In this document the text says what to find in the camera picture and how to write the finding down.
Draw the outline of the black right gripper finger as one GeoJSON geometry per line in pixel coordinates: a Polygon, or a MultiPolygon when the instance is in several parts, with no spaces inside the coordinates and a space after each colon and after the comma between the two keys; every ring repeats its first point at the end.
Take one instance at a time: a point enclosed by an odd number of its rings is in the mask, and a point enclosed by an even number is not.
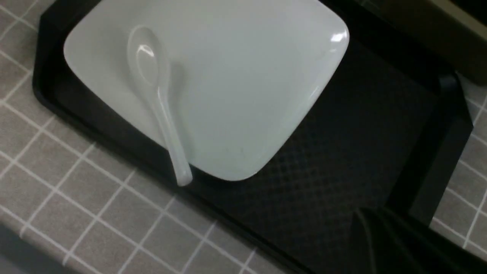
{"type": "Polygon", "coordinates": [[[350,274],[485,274],[486,262],[413,217],[388,208],[353,213],[350,274]]]}

